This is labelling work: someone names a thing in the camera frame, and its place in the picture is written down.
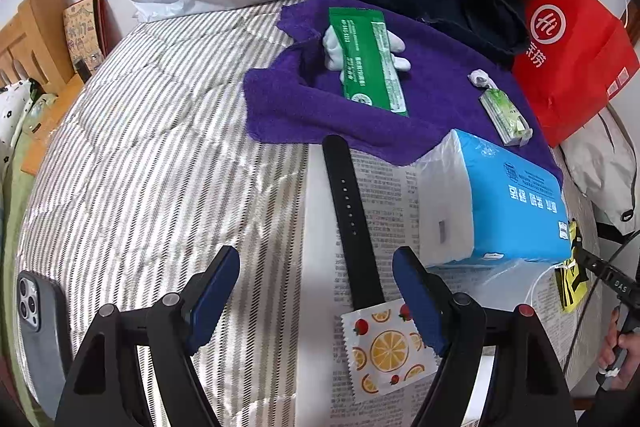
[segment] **white glove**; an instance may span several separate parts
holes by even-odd
[[[389,30],[386,31],[389,36],[389,48],[391,49],[391,57],[394,60],[394,67],[398,71],[409,71],[411,69],[411,63],[402,57],[396,57],[394,53],[402,53],[404,51],[404,42],[402,39],[394,35]],[[329,71],[340,71],[340,81],[344,84],[344,60],[342,57],[342,46],[335,34],[333,26],[329,26],[329,29],[324,33],[322,38],[322,45],[324,46],[324,65]]]

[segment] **hi logo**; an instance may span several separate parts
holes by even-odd
[[[533,13],[529,29],[540,44],[553,44],[564,35],[566,18],[558,6],[544,4]]]

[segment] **blue tissue package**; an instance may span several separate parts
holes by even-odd
[[[424,264],[571,256],[560,186],[542,167],[454,129],[418,161],[417,173]]]

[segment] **purple towel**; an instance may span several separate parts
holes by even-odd
[[[307,0],[283,7],[278,28],[295,43],[270,68],[249,70],[244,77],[249,136],[266,143],[320,143],[328,134],[339,134],[351,148],[394,165],[414,162],[453,128],[501,146],[478,100],[482,90],[467,78],[473,70],[484,70],[533,129],[526,146],[508,150],[562,184],[562,172],[511,73],[426,24],[381,10],[386,27],[406,45],[400,55],[411,62],[411,71],[399,73],[409,117],[345,99],[338,73],[324,66],[322,36],[332,6],[379,9],[356,0]]]

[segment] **green tissue pack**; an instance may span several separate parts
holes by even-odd
[[[345,98],[407,116],[382,12],[329,8],[329,22],[342,47]]]

